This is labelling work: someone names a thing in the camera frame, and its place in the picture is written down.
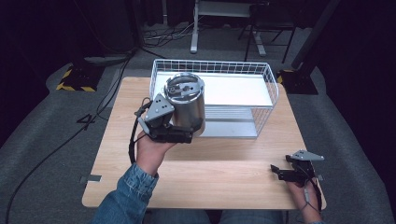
gray carpet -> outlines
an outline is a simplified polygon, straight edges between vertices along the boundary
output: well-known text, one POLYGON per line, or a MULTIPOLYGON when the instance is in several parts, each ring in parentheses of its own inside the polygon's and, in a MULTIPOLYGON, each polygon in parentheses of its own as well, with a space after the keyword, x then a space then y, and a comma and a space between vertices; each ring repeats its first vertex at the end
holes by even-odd
MULTIPOLYGON (((238 62, 244 58, 247 43, 246 38, 237 40, 239 32, 238 29, 202 31, 196 54, 190 54, 190 36, 149 50, 169 59, 238 62)), ((267 62, 274 73, 290 68, 308 35, 309 29, 296 32, 284 64, 280 63, 284 50, 281 47, 266 48, 265 58, 258 56, 252 47, 248 61, 267 62)), ((129 62, 125 75, 148 77, 156 58, 139 50, 129 62)), ((120 65, 107 67, 97 92, 56 91, 68 66, 66 64, 49 77, 49 96, 0 149, 2 221, 14 189, 40 161, 82 127, 83 124, 76 123, 78 119, 87 114, 95 115, 120 70, 120 65)), ((289 99, 307 149, 326 158, 314 163, 317 173, 325 177, 321 182, 328 204, 323 211, 325 220, 328 223, 394 223, 384 185, 353 132, 327 97, 318 69, 312 78, 319 95, 289 95, 289 99)), ((107 107, 101 115, 108 118, 110 112, 111 107, 107 107)), ((85 184, 80 183, 80 179, 91 172, 105 128, 106 120, 96 119, 87 131, 82 131, 42 164, 16 195, 10 223, 87 223, 95 209, 81 204, 85 184)), ((291 212, 290 223, 297 223, 297 216, 298 212, 291 212)))

stainless steel cylinder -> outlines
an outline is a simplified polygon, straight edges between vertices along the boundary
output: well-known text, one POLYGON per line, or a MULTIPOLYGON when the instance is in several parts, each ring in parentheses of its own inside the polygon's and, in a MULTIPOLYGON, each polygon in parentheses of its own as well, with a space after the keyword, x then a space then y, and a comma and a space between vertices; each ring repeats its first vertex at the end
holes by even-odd
POLYGON ((192 128, 193 136, 205 130, 204 88, 204 81, 192 73, 175 74, 166 80, 163 88, 165 98, 175 107, 173 125, 192 128))

black wire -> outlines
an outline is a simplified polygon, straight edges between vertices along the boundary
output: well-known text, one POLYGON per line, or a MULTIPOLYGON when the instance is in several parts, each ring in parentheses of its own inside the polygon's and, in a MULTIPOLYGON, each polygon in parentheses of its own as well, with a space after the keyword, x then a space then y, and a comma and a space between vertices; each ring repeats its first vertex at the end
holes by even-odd
POLYGON ((144 31, 144 33, 143 33, 143 37, 144 38, 152 38, 152 37, 157 36, 157 35, 158 35, 157 31, 152 31, 152 30, 144 31))
POLYGON ((99 105, 96 107, 96 115, 101 118, 101 119, 105 119, 108 120, 106 118, 103 118, 102 116, 100 116, 100 113, 102 113, 103 110, 105 110, 105 108, 108 106, 108 104, 110 104, 111 100, 114 98, 114 96, 116 95, 117 89, 120 87, 120 82, 122 79, 122 75, 124 73, 125 67, 126 65, 129 63, 129 61, 131 61, 132 56, 126 61, 124 62, 124 64, 121 66, 120 68, 120 73, 119 76, 117 77, 116 81, 113 83, 113 85, 111 86, 110 90, 107 92, 107 94, 105 95, 105 97, 102 99, 102 101, 99 103, 99 105), (114 86, 116 86, 116 89, 113 91, 113 93, 111 94, 110 99, 107 101, 107 103, 102 107, 102 109, 99 111, 99 107, 100 105, 103 103, 103 101, 106 99, 106 97, 111 93, 111 91, 113 90, 114 86))
MULTIPOLYGON (((311 178, 309 178, 309 176, 308 176, 308 178, 305 180, 305 183, 304 183, 304 188, 306 187, 306 184, 308 183, 308 182, 311 182, 312 183, 312 185, 315 187, 316 186, 316 184, 314 184, 314 182, 313 182, 313 180, 311 179, 311 178)), ((315 211, 317 211, 318 213, 319 213, 319 215, 323 218, 323 215, 321 214, 321 212, 317 209, 317 208, 315 208, 310 202, 306 202, 305 203, 305 205, 304 205, 304 207, 303 208, 301 208, 301 210, 304 210, 307 206, 310 206, 312 209, 314 209, 315 211)), ((301 221, 301 220, 298 220, 298 216, 299 215, 297 215, 294 219, 297 221, 297 222, 299 222, 299 223, 304 223, 303 221, 301 221)))
POLYGON ((109 66, 113 66, 113 65, 117 65, 120 63, 125 63, 125 61, 127 61, 129 58, 129 55, 125 55, 123 58, 121 59, 116 59, 116 60, 104 60, 102 62, 90 62, 89 60, 86 60, 89 64, 91 64, 92 66, 96 66, 96 67, 109 67, 109 66))
POLYGON ((142 47, 139 47, 139 48, 142 49, 143 51, 145 51, 146 53, 155 55, 155 56, 160 57, 160 58, 162 58, 162 59, 166 59, 164 56, 162 56, 162 55, 160 55, 160 54, 157 54, 157 53, 154 53, 154 52, 152 52, 152 51, 150 51, 150 50, 148 50, 148 49, 144 49, 144 48, 142 48, 142 47))
POLYGON ((67 143, 69 143, 73 138, 75 138, 79 133, 82 132, 82 130, 84 130, 88 125, 90 125, 94 120, 95 120, 96 116, 93 117, 93 119, 91 119, 90 121, 88 121, 82 128, 80 128, 76 133, 74 133, 71 137, 69 137, 65 142, 63 142, 59 147, 57 147, 55 150, 53 150, 47 157, 45 157, 41 162, 39 162, 35 168, 33 168, 28 175, 26 175, 22 182, 15 188, 14 192, 11 195, 11 198, 8 201, 8 206, 7 206, 7 212, 6 212, 6 224, 8 224, 8 220, 9 220, 9 213, 11 211, 11 206, 12 203, 14 201, 15 196, 17 195, 18 191, 20 190, 20 188, 22 187, 23 183, 30 177, 30 175, 32 175, 32 173, 41 165, 44 163, 44 161, 46 161, 50 156, 52 156, 53 154, 55 154, 55 152, 59 151, 59 149, 61 149, 62 147, 64 147, 67 143))
POLYGON ((178 28, 178 31, 176 31, 176 28, 175 28, 175 27, 172 28, 172 29, 173 29, 173 31, 172 31, 171 33, 169 33, 169 34, 167 34, 167 32, 170 30, 170 28, 166 29, 166 30, 165 30, 162 34, 160 34, 160 35, 148 36, 147 38, 155 38, 155 37, 157 37, 157 36, 158 36, 159 38, 157 39, 157 43, 156 43, 156 44, 146 43, 146 40, 145 40, 144 46, 147 47, 147 48, 157 48, 157 47, 162 47, 162 46, 166 45, 167 43, 169 43, 169 42, 172 41, 172 40, 181 39, 181 38, 185 37, 186 35, 190 35, 190 34, 182 35, 182 33, 183 33, 184 31, 189 31, 189 30, 191 29, 191 26, 187 26, 187 27, 185 27, 185 28, 178 28))
MULTIPOLYGON (((126 67, 126 65, 128 64, 128 62, 131 60, 131 58, 132 58, 132 55, 131 55, 131 57, 129 57, 128 59, 127 59, 127 61, 122 65, 122 67, 121 67, 121 69, 120 69, 120 76, 119 76, 119 82, 118 82, 118 84, 117 84, 117 88, 119 87, 119 85, 120 85, 120 78, 122 77, 122 74, 123 74, 123 72, 124 72, 124 70, 125 70, 125 67, 126 67)), ((41 162, 39 162, 24 178, 23 178, 23 180, 21 181, 21 183, 15 188, 15 190, 14 190, 14 192, 12 193, 12 195, 11 195, 11 198, 9 199, 9 201, 8 201, 8 206, 7 206, 7 211, 6 211, 6 224, 8 224, 8 221, 9 221, 9 213, 10 213, 10 211, 11 211, 11 207, 12 207, 12 203, 14 202, 14 198, 15 198, 15 196, 17 195, 17 193, 18 193, 18 191, 20 190, 20 188, 22 187, 22 185, 24 184, 24 182, 32 175, 32 173, 34 173, 35 172, 35 170, 37 170, 37 168, 38 167, 40 167, 41 166, 41 164, 43 164, 48 158, 50 158, 53 154, 55 154, 57 151, 59 151, 62 147, 64 147, 67 143, 69 143, 71 140, 73 140, 79 133, 81 133, 83 130, 85 130, 87 127, 88 127, 88 125, 90 125, 93 121, 95 121, 95 119, 96 118, 98 118, 98 116, 100 115, 100 113, 102 113, 104 110, 105 110, 105 108, 107 107, 107 105, 110 103, 110 101, 111 101, 111 99, 114 97, 114 95, 115 95, 115 92, 117 91, 117 89, 115 89, 114 90, 114 92, 113 92, 113 94, 112 94, 112 96, 110 97, 110 99, 107 101, 107 103, 106 103, 106 105, 102 108, 102 109, 100 109, 99 110, 99 112, 96 110, 96 114, 97 115, 95 115, 94 117, 93 117, 93 119, 91 119, 91 120, 89 120, 82 128, 80 128, 77 132, 75 132, 71 137, 69 137, 66 141, 64 141, 60 146, 58 146, 57 148, 55 148, 48 156, 46 156, 43 160, 41 160, 41 162)))
MULTIPOLYGON (((305 188, 306 183, 308 183, 308 181, 309 181, 309 180, 308 180, 309 175, 308 175, 308 174, 306 173, 306 171, 304 171, 303 169, 302 169, 302 171, 307 175, 307 179, 305 180, 305 183, 304 183, 304 188, 305 188)), ((308 205, 311 205, 311 204, 310 204, 309 202, 305 202, 305 205, 304 205, 304 207, 303 207, 301 210, 305 209, 308 205)), ((294 220, 295 220, 296 222, 298 222, 298 223, 305 223, 302 214, 297 214, 297 215, 294 217, 294 220)))
POLYGON ((303 173, 306 175, 306 180, 305 180, 304 187, 305 187, 305 185, 306 185, 306 183, 307 183, 308 181, 311 182, 311 184, 312 184, 312 186, 314 187, 314 190, 315 190, 315 192, 316 192, 316 194, 317 194, 318 209, 316 209, 314 206, 312 206, 312 204, 309 203, 309 202, 307 202, 305 206, 309 205, 309 206, 311 206, 313 209, 315 209, 317 212, 319 212, 319 214, 321 214, 322 201, 321 201, 321 192, 320 192, 320 189, 319 189, 319 187, 318 187, 318 184, 314 183, 314 181, 313 181, 312 178, 309 176, 309 174, 308 174, 301 166, 299 166, 299 165, 297 165, 297 164, 296 164, 296 166, 297 166, 297 168, 299 168, 301 171, 303 171, 303 173))
POLYGON ((139 141, 142 137, 146 136, 146 134, 144 134, 142 137, 139 137, 138 139, 136 139, 136 141, 134 141, 134 136, 136 135, 136 129, 137 129, 137 123, 138 123, 138 119, 141 116, 141 114, 143 114, 147 108, 149 108, 152 104, 152 101, 150 101, 147 104, 145 104, 145 100, 149 99, 148 97, 145 97, 142 100, 142 105, 140 106, 139 110, 137 112, 135 112, 136 114, 136 119, 134 120, 134 127, 132 128, 132 133, 131 133, 131 138, 129 140, 129 146, 128 146, 128 155, 129 155, 129 160, 131 161, 131 164, 134 164, 136 162, 136 158, 134 157, 134 144, 139 141))

wooden table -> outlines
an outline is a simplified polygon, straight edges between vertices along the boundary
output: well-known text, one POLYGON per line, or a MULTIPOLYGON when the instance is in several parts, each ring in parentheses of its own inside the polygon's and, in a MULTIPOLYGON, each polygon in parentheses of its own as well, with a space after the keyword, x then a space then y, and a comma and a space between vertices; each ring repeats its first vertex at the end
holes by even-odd
MULTIPOLYGON (((149 78, 126 77, 111 112, 82 203, 96 207, 131 165, 128 145, 134 112, 149 96, 149 78)), ((291 169, 285 155, 305 149, 288 97, 279 85, 275 110, 257 139, 195 138, 167 152, 148 207, 295 209, 270 164, 291 169)))

denim sleeve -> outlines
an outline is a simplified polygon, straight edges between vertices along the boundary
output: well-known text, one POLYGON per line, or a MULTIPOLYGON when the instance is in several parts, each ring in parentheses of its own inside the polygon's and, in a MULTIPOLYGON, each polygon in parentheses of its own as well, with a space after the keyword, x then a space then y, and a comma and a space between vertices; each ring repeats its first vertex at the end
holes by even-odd
POLYGON ((146 174, 134 163, 99 205, 92 223, 142 223, 158 175, 146 174))

